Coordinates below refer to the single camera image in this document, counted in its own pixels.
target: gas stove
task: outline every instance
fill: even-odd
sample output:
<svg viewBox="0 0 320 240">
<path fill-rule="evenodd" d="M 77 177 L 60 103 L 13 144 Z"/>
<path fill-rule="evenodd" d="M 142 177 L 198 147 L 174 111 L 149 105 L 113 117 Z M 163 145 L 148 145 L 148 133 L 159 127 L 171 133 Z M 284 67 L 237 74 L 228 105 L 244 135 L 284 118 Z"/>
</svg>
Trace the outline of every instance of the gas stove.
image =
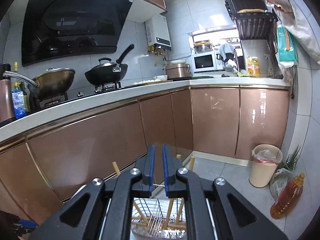
<svg viewBox="0 0 320 240">
<path fill-rule="evenodd" d="M 91 97 L 93 95 L 108 93 L 108 92 L 116 91 L 116 90 L 120 90 L 120 89 L 123 89 L 121 87 L 121 83 L 114 82 L 114 83 L 104 84 L 101 86 L 95 86 L 95 90 L 92 91 L 92 94 L 90 94 L 90 95 L 85 95 L 84 93 L 79 92 L 77 97 L 73 98 L 73 99 L 68 99 L 67 93 L 64 93 L 64 94 L 57 96 L 55 98 L 49 98 L 46 100 L 38 100 L 38 99 L 34 98 L 32 95 L 30 95 L 29 96 L 29 104 L 30 104 L 31 112 L 29 114 L 33 114 L 33 113 L 39 112 L 44 109 L 48 109 L 53 106 L 61 105 L 66 102 L 71 102 L 71 101 L 79 100 L 81 98 Z"/>
</svg>

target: dish rack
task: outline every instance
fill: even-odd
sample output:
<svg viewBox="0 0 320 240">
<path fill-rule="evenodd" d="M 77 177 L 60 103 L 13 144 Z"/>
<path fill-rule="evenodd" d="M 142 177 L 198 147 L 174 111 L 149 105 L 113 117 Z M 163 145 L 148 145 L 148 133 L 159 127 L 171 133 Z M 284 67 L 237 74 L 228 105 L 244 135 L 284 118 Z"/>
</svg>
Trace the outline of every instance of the dish rack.
<svg viewBox="0 0 320 240">
<path fill-rule="evenodd" d="M 187 239 L 187 231 L 184 229 L 186 223 L 184 207 L 177 220 L 181 199 L 173 201 L 167 229 L 164 229 L 164 224 L 169 209 L 169 200 L 135 198 L 134 201 L 148 220 L 146 224 L 138 210 L 133 207 L 131 231 L 134 236 L 151 239 Z"/>
<path fill-rule="evenodd" d="M 273 12 L 246 12 L 242 9 L 267 10 L 262 0 L 226 0 L 230 18 L 236 23 L 240 40 L 268 40 L 276 21 Z"/>
</svg>

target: pan handle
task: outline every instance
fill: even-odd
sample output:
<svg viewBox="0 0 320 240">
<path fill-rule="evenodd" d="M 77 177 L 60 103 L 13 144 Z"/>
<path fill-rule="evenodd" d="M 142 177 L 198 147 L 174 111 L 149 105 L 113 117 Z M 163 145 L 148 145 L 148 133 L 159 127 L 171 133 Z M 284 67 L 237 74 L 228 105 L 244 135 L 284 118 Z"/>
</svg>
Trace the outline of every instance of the pan handle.
<svg viewBox="0 0 320 240">
<path fill-rule="evenodd" d="M 121 54 L 121 56 L 119 57 L 119 59 L 116 60 L 116 62 L 118 64 L 121 64 L 122 61 L 124 60 L 125 56 L 128 55 L 128 53 L 134 49 L 134 44 L 131 44 L 129 47 L 126 48 L 126 50 Z"/>
<path fill-rule="evenodd" d="M 3 76 L 4 77 L 14 77 L 14 78 L 21 79 L 21 80 L 33 85 L 34 87 L 38 87 L 40 85 L 38 82 L 35 82 L 32 79 L 30 79 L 30 78 L 28 78 L 28 77 L 26 77 L 24 75 L 21 75 L 21 74 L 19 74 L 17 72 L 4 71 Z"/>
<path fill-rule="evenodd" d="M 99 58 L 98 60 L 99 60 L 99 63 L 101 63 L 102 60 L 108 60 L 111 62 L 112 59 L 109 57 L 102 57 L 102 58 Z"/>
</svg>

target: cutting board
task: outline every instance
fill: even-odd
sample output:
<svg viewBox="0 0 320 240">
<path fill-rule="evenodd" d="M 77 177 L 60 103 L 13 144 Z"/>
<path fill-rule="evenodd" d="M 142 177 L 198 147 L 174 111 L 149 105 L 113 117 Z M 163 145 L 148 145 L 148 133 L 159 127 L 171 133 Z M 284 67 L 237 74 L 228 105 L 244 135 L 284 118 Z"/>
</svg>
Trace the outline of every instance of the cutting board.
<svg viewBox="0 0 320 240">
<path fill-rule="evenodd" d="M 160 83 L 167 83 L 167 82 L 173 82 L 173 80 L 165 80 L 165 81 L 149 82 L 149 83 L 143 83 L 143 84 L 132 85 L 132 86 L 128 86 L 128 87 L 125 87 L 125 88 L 135 88 L 135 87 L 140 87 L 140 86 L 153 85 L 153 84 L 160 84 Z"/>
</svg>

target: towel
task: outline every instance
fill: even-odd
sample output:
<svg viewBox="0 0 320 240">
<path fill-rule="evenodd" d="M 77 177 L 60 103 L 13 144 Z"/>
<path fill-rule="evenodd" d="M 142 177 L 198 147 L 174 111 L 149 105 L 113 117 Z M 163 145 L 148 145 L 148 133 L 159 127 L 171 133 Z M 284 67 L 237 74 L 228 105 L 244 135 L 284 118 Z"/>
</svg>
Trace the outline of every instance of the towel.
<svg viewBox="0 0 320 240">
<path fill-rule="evenodd" d="M 217 51 L 217 55 L 221 55 L 221 57 L 223 58 L 223 61 L 226 60 L 226 54 L 227 53 L 231 53 L 233 54 L 235 51 L 236 47 L 231 45 L 230 43 L 224 43 L 222 45 L 220 45 L 218 51 Z"/>
</svg>

